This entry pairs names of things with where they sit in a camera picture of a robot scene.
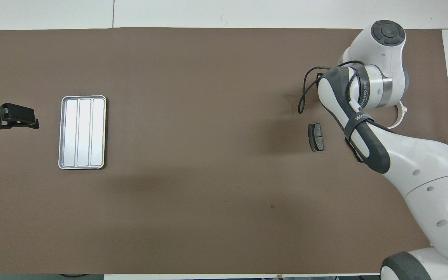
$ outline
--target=metal tray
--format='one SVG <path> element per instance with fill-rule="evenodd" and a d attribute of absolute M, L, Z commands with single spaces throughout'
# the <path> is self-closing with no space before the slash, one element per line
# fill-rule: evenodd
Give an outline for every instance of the metal tray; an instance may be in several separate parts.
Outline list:
<path fill-rule="evenodd" d="M 64 97 L 58 166 L 63 170 L 102 168 L 105 164 L 106 120 L 105 96 Z"/>

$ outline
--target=brown tabletop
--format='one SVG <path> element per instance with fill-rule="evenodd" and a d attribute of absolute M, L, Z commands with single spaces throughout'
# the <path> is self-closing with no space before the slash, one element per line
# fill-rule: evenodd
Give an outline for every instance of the brown tabletop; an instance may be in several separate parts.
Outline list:
<path fill-rule="evenodd" d="M 398 191 L 357 163 L 306 70 L 360 30 L 0 31 L 0 273 L 377 273 L 429 246 Z M 397 133 L 448 144 L 440 30 L 407 30 Z M 103 170 L 58 168 L 64 96 L 105 95 Z M 372 110 L 384 125 L 394 108 Z M 306 128 L 321 123 L 325 151 Z"/>

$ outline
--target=white floor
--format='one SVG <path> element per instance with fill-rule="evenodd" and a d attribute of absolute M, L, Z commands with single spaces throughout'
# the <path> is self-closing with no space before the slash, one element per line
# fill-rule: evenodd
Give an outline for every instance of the white floor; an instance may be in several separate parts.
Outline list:
<path fill-rule="evenodd" d="M 405 29 L 442 29 L 448 73 L 448 1 L 444 0 L 0 0 L 0 30 L 153 26 L 364 28 L 379 19 L 396 21 Z"/>

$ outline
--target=aluminum tray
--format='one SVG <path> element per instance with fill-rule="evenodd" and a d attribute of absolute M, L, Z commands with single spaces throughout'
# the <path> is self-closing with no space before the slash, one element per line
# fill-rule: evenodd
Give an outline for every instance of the aluminum tray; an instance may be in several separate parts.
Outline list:
<path fill-rule="evenodd" d="M 63 170 L 100 169 L 105 164 L 107 98 L 103 95 L 62 99 L 58 166 Z"/>

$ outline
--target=dark gray circular cap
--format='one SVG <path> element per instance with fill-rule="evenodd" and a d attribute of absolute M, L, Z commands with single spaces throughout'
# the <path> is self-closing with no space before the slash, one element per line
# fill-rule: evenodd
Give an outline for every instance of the dark gray circular cap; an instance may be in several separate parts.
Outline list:
<path fill-rule="evenodd" d="M 371 35 L 384 46 L 398 46 L 406 38 L 404 29 L 393 21 L 377 21 L 371 27 Z"/>

